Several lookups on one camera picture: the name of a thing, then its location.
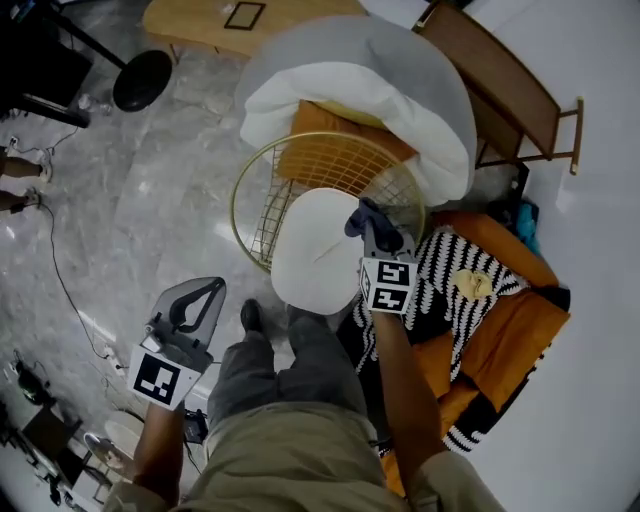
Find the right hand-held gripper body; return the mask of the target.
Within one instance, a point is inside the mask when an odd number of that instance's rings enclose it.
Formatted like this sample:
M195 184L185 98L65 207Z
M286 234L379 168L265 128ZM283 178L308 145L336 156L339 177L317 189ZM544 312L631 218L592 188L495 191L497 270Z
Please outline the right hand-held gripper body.
M360 269L363 301L373 312L405 314L417 282L414 261L364 257Z

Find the dark blue cloth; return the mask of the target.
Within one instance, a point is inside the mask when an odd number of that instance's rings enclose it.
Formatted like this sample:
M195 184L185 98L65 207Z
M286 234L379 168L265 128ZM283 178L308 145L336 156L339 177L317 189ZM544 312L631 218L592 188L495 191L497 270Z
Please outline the dark blue cloth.
M382 209L368 197L359 199L357 209L350 215L344 226L345 235L350 238L360 237L363 240L367 221L375 225L377 245L384 253L394 254L401 248L400 231Z

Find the white round seat cushion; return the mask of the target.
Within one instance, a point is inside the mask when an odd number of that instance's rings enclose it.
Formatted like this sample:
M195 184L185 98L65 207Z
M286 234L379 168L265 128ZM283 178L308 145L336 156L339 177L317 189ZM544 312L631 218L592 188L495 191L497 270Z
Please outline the white round seat cushion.
M329 316L356 296L363 241L344 228L357 207L356 197L333 188L309 190L291 204L271 265L272 286L284 303Z

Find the gold wire grid chair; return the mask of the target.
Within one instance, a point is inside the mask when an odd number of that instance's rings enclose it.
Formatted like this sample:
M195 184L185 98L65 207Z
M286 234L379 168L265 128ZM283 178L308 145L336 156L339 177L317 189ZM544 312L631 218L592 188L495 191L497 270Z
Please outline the gold wire grid chair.
M257 150L240 171L231 193L233 235L262 271L271 271L287 211L299 196L316 188L368 197L415 241L422 238L424 200L409 169L392 153L347 133L290 135Z

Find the person's right forearm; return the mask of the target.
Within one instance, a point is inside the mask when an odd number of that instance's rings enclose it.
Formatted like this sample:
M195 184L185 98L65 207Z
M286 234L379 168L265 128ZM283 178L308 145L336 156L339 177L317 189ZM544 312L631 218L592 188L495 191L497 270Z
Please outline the person's right forearm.
M387 423L404 490L410 491L422 464L445 450L440 409L401 320L382 312L374 312L372 320Z

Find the yellow cushion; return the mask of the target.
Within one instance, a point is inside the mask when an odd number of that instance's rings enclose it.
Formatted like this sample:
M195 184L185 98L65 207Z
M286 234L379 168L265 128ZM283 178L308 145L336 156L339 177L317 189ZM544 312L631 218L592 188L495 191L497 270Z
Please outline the yellow cushion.
M353 123L387 131L387 127L384 123L375 116L348 108L335 101L316 102L315 105Z

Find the person's left black shoe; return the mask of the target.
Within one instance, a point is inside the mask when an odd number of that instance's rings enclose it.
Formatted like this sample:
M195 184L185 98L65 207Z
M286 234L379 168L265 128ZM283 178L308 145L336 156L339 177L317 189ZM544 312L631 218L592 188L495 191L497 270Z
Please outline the person's left black shoe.
M243 303L240 311L240 321L246 333L264 332L262 308L256 299L250 298Z

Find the beige crumpled cloth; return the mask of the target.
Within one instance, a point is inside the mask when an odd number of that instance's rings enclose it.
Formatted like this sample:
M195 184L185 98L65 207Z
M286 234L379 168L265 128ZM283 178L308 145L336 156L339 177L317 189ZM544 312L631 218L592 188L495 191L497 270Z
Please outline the beige crumpled cloth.
M493 294L492 279L481 271L462 269L453 277L460 294L470 301L480 300Z

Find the small orange pillow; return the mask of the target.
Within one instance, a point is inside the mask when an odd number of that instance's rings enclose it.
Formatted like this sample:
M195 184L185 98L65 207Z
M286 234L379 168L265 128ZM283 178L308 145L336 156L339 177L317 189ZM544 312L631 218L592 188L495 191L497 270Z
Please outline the small orange pillow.
M455 381L449 392L438 399L442 437L468 408L478 393L479 390L473 384L469 384L467 381Z
M413 346L421 374L435 397L447 394L451 386L451 358L453 336L450 331Z

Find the blue bag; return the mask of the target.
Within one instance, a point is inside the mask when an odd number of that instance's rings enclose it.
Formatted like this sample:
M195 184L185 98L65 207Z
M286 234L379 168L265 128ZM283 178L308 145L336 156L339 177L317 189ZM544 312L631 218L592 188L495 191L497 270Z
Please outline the blue bag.
M519 240L535 255L540 255L536 238L539 207L530 202L522 202L516 218L516 234Z

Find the black device with green light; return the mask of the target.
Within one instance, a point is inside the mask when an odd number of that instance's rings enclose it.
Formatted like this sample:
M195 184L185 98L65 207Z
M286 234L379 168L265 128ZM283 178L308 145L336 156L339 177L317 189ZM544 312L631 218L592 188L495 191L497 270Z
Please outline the black device with green light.
M49 405L52 397L39 378L21 361L15 363L15 369L18 375L18 386L26 399L35 406Z

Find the large orange pillow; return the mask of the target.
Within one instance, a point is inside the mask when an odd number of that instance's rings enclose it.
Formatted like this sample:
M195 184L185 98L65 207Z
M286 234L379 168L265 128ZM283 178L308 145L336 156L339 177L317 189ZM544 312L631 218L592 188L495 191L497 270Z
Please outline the large orange pillow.
M406 497L406 492L400 477L397 458L393 449L386 450L381 457L381 465L384 471L387 488L400 496Z
M529 289L499 298L463 351L462 373L499 412L569 318Z

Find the person's beige shirt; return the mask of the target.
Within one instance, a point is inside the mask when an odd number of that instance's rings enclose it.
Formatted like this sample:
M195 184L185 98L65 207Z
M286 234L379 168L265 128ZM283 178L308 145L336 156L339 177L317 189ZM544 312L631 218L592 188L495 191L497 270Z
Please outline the person's beige shirt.
M404 497L385 482L360 414L311 402L274 403L213 429L208 462L169 506L139 484L115 484L103 512L506 512L471 463L441 452Z

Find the black standing fan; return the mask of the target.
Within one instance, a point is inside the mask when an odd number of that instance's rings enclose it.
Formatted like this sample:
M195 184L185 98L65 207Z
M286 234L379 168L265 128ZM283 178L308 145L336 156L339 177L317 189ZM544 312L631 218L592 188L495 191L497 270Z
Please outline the black standing fan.
M165 90L172 75L173 62L164 51L147 50L125 63L55 8L42 4L41 9L45 17L120 69L112 96L121 111L141 111Z

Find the black cabinet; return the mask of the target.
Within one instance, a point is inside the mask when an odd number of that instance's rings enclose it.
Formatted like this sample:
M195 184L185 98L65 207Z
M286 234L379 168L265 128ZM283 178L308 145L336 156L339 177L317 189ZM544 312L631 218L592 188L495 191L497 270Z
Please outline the black cabinet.
M42 14L48 0L0 0L0 122L14 111L78 128L89 118L73 105L92 62L60 41Z

